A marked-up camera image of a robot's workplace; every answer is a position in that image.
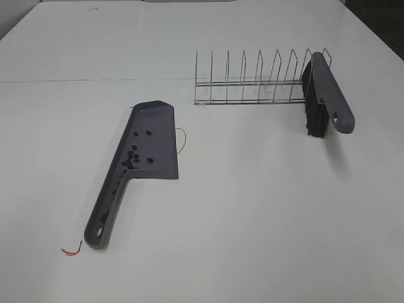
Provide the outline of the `grey plastic dustpan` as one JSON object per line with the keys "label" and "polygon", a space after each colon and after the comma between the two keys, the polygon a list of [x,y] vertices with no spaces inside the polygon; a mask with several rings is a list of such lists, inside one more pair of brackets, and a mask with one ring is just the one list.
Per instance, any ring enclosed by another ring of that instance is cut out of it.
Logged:
{"label": "grey plastic dustpan", "polygon": [[178,178],[174,107],[160,100],[136,104],[88,219],[85,242],[93,249],[108,246],[130,180]]}

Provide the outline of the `pile of coffee beans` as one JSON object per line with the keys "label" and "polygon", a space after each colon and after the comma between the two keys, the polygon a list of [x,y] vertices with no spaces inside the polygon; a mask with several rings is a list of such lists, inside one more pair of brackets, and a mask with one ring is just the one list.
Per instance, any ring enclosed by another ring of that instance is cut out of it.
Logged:
{"label": "pile of coffee beans", "polygon": [[123,131],[112,157],[107,174],[93,207],[97,224],[105,224],[111,214],[112,205],[120,200],[123,179],[129,172],[151,169],[156,162],[157,133],[149,127],[128,126]]}

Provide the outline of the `grey hand brush black bristles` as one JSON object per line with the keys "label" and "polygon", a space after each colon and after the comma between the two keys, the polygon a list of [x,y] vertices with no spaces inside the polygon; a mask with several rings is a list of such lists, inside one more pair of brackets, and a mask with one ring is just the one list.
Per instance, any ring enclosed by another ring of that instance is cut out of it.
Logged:
{"label": "grey hand brush black bristles", "polygon": [[324,138],[329,123],[339,133],[353,133],[354,114],[323,53],[314,52],[302,72],[302,91],[309,136]]}

